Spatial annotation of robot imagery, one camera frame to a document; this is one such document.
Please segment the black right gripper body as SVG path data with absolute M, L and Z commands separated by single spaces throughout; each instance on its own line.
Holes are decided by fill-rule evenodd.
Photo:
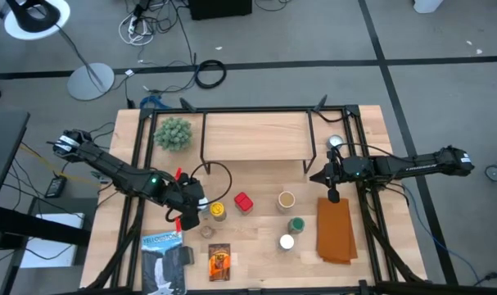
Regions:
M 349 178 L 343 169 L 343 157 L 337 149 L 330 149 L 327 152 L 329 162 L 325 165 L 325 184 L 328 187 L 328 200 L 332 203 L 340 201 L 340 194 L 337 191 L 338 184 L 347 183 Z

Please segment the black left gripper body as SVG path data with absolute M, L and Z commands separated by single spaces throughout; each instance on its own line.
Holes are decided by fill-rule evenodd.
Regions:
M 190 179 L 189 184 L 171 184 L 165 194 L 165 205 L 169 211 L 186 213 L 197 211 L 197 181 Z

